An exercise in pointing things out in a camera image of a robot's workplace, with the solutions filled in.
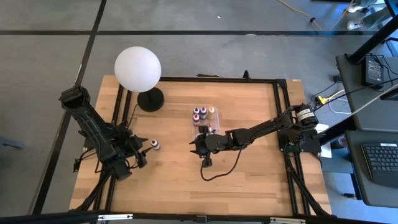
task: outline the black keyboard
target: black keyboard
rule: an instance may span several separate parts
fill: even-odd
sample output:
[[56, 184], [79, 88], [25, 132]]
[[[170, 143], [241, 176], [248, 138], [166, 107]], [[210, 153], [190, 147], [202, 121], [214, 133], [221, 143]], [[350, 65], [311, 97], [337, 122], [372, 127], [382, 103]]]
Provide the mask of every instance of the black keyboard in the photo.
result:
[[362, 144], [372, 181], [398, 188], [398, 143]]

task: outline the floor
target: floor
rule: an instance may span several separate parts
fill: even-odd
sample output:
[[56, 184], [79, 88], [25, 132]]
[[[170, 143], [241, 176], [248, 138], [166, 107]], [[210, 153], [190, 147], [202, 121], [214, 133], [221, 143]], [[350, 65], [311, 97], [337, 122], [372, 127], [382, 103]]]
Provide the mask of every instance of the floor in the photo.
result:
[[[293, 1], [288, 4], [331, 27], [347, 4]], [[91, 30], [101, 0], [2, 0], [0, 30]], [[346, 30], [345, 15], [333, 30]], [[276, 0], [112, 0], [106, 4], [99, 30], [278, 30], [314, 31], [308, 18]], [[0, 136], [24, 142], [23, 150], [0, 150], [0, 216], [25, 215], [42, 175], [56, 130], [63, 116], [58, 97], [71, 87], [79, 72], [88, 35], [5, 35], [0, 32]], [[95, 104], [103, 75], [113, 74], [114, 60], [123, 49], [139, 45], [160, 59], [163, 76], [193, 77], [198, 73], [254, 78], [301, 79], [307, 99], [333, 82], [338, 74], [335, 55], [354, 52], [368, 35], [253, 36], [253, 35], [98, 35], [83, 83]], [[385, 45], [375, 53], [390, 56]], [[335, 85], [323, 95], [342, 89]], [[341, 111], [343, 103], [333, 105]], [[328, 107], [318, 112], [332, 125], [346, 115]], [[68, 210], [75, 184], [74, 158], [83, 138], [72, 120], [45, 202], [44, 212]], [[394, 223], [397, 209], [368, 207], [344, 198], [353, 192], [348, 174], [325, 173], [333, 213], [341, 218]]]

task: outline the white sphere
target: white sphere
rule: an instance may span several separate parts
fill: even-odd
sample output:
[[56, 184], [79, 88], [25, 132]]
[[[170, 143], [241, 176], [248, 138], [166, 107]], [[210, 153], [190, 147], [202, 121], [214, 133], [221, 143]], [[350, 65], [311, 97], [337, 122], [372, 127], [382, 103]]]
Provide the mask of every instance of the white sphere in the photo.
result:
[[126, 89], [142, 93], [155, 87], [160, 79], [162, 67], [159, 59], [144, 47], [123, 50], [114, 63], [114, 73]]

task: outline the lamp base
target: lamp base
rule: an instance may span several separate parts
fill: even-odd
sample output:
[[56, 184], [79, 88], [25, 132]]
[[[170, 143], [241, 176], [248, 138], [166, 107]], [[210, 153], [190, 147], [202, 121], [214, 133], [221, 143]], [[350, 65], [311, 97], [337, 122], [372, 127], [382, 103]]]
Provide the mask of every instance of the lamp base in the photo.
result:
[[164, 95], [160, 89], [153, 87], [146, 92], [139, 93], [137, 103], [143, 111], [154, 112], [163, 106]]

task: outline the wooden table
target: wooden table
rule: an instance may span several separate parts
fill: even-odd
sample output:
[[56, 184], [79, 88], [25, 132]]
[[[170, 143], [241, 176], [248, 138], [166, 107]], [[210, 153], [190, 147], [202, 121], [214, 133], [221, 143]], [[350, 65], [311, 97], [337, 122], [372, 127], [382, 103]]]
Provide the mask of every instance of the wooden table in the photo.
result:
[[[287, 80], [287, 83], [291, 104], [304, 102], [301, 81]], [[104, 76], [96, 111], [105, 121], [111, 121], [118, 86], [114, 76]], [[165, 96], [163, 107], [153, 113], [137, 107], [132, 130], [140, 137], [157, 139], [161, 149], [148, 153], [148, 165], [143, 169], [134, 169], [132, 176], [116, 182], [112, 212], [292, 216], [284, 159], [276, 133], [257, 139], [241, 153], [238, 165], [230, 175], [211, 182], [201, 179], [201, 159], [189, 152], [194, 149], [194, 145], [188, 144], [192, 141], [194, 107], [216, 106], [221, 133], [229, 129], [249, 128], [277, 115], [272, 85], [159, 82], [157, 87]], [[136, 98], [137, 93], [133, 93], [129, 118]], [[149, 142], [145, 142], [143, 148], [146, 147], [149, 147]], [[213, 155], [213, 166], [205, 169], [205, 177], [229, 171], [237, 153]], [[301, 154], [301, 159], [306, 186], [330, 213], [318, 159], [306, 153]], [[94, 173], [96, 161], [95, 156], [82, 161], [70, 208], [79, 206], [97, 184], [100, 175]], [[100, 208], [104, 208], [107, 188], [104, 188]], [[302, 212], [298, 188], [296, 196]]]

